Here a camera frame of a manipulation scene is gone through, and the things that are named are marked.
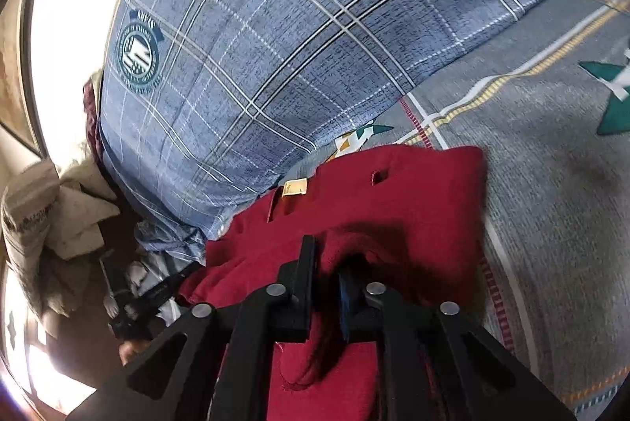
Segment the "person left hand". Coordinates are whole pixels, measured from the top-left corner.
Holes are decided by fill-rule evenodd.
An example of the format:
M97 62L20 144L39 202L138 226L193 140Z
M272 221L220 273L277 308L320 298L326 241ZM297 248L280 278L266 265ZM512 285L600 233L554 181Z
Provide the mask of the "person left hand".
M129 364L135 357L141 355L150 346L150 340L147 339L131 339L124 341L119 346L120 362L123 365Z

